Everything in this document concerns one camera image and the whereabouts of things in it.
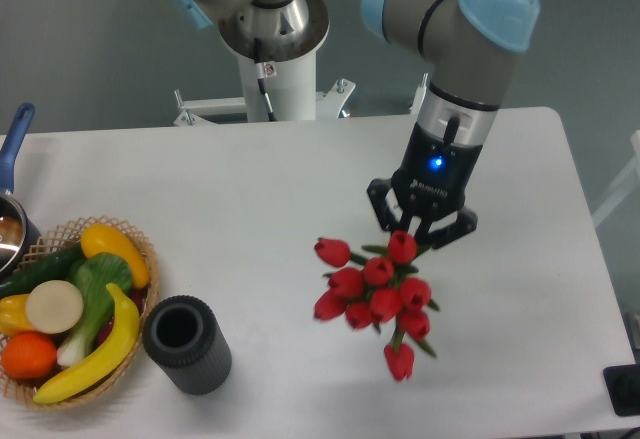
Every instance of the banana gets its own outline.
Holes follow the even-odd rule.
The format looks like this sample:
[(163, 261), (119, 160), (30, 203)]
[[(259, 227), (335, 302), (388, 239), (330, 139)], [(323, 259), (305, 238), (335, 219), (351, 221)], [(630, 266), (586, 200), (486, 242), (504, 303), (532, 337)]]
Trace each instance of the banana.
[(79, 394), (111, 373), (133, 349), (140, 331), (138, 308), (116, 284), (107, 284), (107, 290), (115, 305), (111, 334), (84, 360), (45, 382), (33, 402), (54, 404)]

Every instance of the blue led light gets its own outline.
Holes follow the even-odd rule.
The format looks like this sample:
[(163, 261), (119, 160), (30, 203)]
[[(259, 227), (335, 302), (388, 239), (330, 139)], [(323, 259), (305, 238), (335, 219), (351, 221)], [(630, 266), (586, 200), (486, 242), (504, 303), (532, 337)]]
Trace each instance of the blue led light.
[(434, 157), (429, 160), (429, 169), (438, 171), (444, 166), (444, 158), (442, 156)]

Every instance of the tulip bouquet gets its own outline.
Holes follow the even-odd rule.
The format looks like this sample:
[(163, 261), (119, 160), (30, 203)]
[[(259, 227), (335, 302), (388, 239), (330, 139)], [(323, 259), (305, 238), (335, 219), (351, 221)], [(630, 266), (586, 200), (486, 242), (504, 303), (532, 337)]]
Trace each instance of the tulip bouquet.
[[(411, 234), (395, 231), (386, 246), (362, 246), (364, 251), (376, 254), (371, 258), (352, 252), (338, 239), (321, 238), (314, 249), (325, 263), (340, 268), (324, 274), (329, 290), (316, 302), (316, 319), (329, 321), (344, 314), (353, 329), (371, 326), (381, 334), (380, 325), (395, 318), (396, 327), (384, 356), (398, 382), (409, 379), (413, 372), (415, 356), (411, 346), (403, 342), (405, 335), (436, 357), (425, 339), (431, 329), (425, 307), (435, 311), (440, 308), (431, 297), (431, 287), (416, 277), (418, 269), (411, 264), (428, 246), (418, 246)], [(349, 262), (362, 269), (345, 267)]]

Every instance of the black cup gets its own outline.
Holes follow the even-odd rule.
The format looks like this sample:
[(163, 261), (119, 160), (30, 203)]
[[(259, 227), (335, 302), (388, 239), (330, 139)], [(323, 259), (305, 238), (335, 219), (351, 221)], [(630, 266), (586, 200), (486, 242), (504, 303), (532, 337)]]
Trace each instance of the black cup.
[(208, 394), (231, 370), (231, 351), (209, 306), (174, 296), (149, 314), (142, 335), (149, 357), (187, 394)]

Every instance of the wicker basket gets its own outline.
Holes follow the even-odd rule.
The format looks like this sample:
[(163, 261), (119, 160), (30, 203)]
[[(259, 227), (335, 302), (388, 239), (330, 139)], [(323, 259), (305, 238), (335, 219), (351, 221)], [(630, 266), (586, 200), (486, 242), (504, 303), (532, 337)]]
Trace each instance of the wicker basket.
[[(156, 257), (153, 245), (149, 242), (149, 239), (135, 226), (129, 224), (128, 221), (120, 221), (118, 219), (112, 219), (104, 216), (100, 218), (90, 217), (88, 219), (81, 218), (75, 221), (69, 221), (66, 225), (58, 226), (55, 230), (47, 232), (44, 237), (40, 237), (38, 242), (31, 246), (29, 252), (22, 258), (18, 268), (21, 268), (31, 262), (35, 262), (46, 254), (58, 249), (63, 249), (64, 247), (79, 241), (82, 231), (95, 223), (108, 224), (122, 231), (135, 244), (147, 262), (150, 281), (147, 290), (147, 297), (144, 303), (144, 310), (140, 316), (140, 333), (138, 334), (138, 339), (125, 360), (100, 383), (81, 394), (67, 399), (66, 401), (51, 405), (41, 405), (33, 402), (33, 396), (38, 390), (38, 386), (41, 384), (37, 382), (14, 381), (4, 373), (4, 370), (0, 366), (0, 390), (2, 390), (4, 396), (15, 400), (19, 404), (25, 405), (29, 409), (61, 410), (86, 404), (102, 395), (111, 386), (118, 382), (140, 349), (144, 322), (149, 315), (149, 312), (151, 312), (151, 309), (153, 309), (153, 306), (155, 306), (157, 302), (159, 280), (158, 258)], [(8, 337), (0, 334), (0, 353), (4, 349), (8, 340)]]

